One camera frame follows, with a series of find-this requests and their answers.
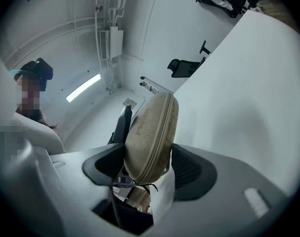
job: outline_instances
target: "black office chair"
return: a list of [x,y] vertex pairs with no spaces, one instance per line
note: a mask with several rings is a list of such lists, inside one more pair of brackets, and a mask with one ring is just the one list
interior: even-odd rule
[[173,71],[171,75],[173,78],[189,78],[196,72],[196,70],[204,63],[205,60],[205,57],[201,62],[180,61],[174,59],[168,65],[168,69]]
[[238,8],[236,5],[234,5],[231,0],[227,0],[229,4],[231,4],[233,10],[228,10],[227,8],[224,8],[222,6],[219,6],[215,4],[212,0],[196,0],[196,2],[202,2],[206,5],[210,5],[213,7],[217,7],[225,12],[230,18],[236,18],[238,14],[241,15],[241,17],[244,15],[244,13],[248,10],[246,7]]
[[241,17],[244,15],[244,13],[248,10],[245,6],[242,6],[241,8],[237,7],[231,0],[227,0],[229,4],[231,4],[234,11],[238,12]]
[[236,10],[228,10],[228,9],[222,7],[222,6],[219,6],[219,5],[215,4],[211,0],[196,0],[196,2],[201,2],[201,3],[204,3],[206,5],[219,8],[219,9],[223,10],[225,12],[225,14],[227,14],[230,18],[236,18],[239,14],[239,12],[237,12]]

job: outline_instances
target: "black cable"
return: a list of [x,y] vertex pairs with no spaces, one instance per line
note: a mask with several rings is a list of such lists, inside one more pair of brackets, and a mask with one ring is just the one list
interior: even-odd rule
[[137,184],[138,186],[143,187],[143,188],[146,190],[146,192],[147,192],[148,194],[150,194],[150,191],[149,191],[149,189],[146,187],[147,185],[152,185],[152,186],[156,189],[157,192],[159,191],[158,188],[157,188],[154,184],[138,184],[136,181],[134,181],[134,182],[135,182],[135,184]]
[[115,214],[115,218],[117,221],[117,225],[119,228],[123,229],[123,226],[122,226],[121,220],[120,220],[120,216],[118,213],[117,205],[116,205],[115,194],[114,194],[113,188],[112,188],[112,186],[110,186],[109,188],[110,188],[110,193],[111,193],[111,203],[112,203],[112,207],[114,209],[114,214]]
[[117,188],[133,188],[133,187],[137,187],[137,184],[119,184],[119,183],[115,183],[114,187]]

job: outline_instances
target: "white panel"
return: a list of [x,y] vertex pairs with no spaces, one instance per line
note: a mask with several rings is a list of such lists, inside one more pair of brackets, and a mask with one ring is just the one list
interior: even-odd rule
[[110,27],[110,58],[114,58],[117,56],[117,35],[118,27]]
[[119,30],[117,34],[117,56],[122,54],[123,40],[124,40],[124,31]]

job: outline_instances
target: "fluorescent light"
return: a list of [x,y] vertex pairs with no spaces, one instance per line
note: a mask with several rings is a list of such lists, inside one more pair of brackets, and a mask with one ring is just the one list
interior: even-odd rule
[[97,74],[93,78],[89,79],[87,82],[84,82],[81,86],[79,86],[71,94],[69,94],[68,97],[66,98],[66,100],[69,102],[72,102],[74,98],[76,98],[79,94],[81,94],[89,86],[92,86],[95,82],[97,82],[99,80],[100,80],[100,74]]

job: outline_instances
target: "white desk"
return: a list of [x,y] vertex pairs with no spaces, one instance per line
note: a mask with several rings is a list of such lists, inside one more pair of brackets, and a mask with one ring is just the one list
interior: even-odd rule
[[[287,195],[300,181],[300,35],[248,11],[174,94],[175,143],[240,159]],[[173,171],[152,187],[154,223],[172,204]]]

